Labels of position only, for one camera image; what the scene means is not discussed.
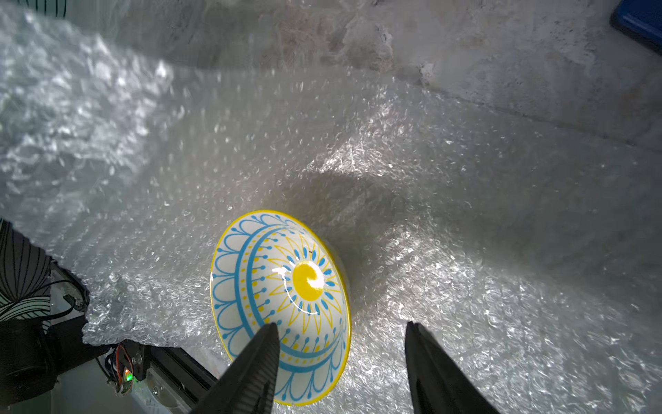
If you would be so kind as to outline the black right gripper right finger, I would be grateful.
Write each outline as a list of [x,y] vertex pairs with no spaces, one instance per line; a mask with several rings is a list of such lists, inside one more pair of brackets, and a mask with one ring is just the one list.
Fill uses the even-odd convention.
[[496,413],[432,334],[408,322],[404,340],[415,413]]

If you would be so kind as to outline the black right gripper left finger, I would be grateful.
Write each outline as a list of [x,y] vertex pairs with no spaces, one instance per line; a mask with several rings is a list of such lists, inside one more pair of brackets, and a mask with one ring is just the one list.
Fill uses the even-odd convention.
[[279,371],[280,342],[274,323],[260,328],[193,413],[270,413]]

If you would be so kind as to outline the yellow patterned bowl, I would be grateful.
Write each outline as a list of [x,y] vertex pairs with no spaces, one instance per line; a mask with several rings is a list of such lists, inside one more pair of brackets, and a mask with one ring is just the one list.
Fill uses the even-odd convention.
[[210,304],[232,361],[260,328],[277,325],[277,403],[313,405],[341,379],[352,341],[346,272],[295,217],[256,210],[227,227],[210,266]]

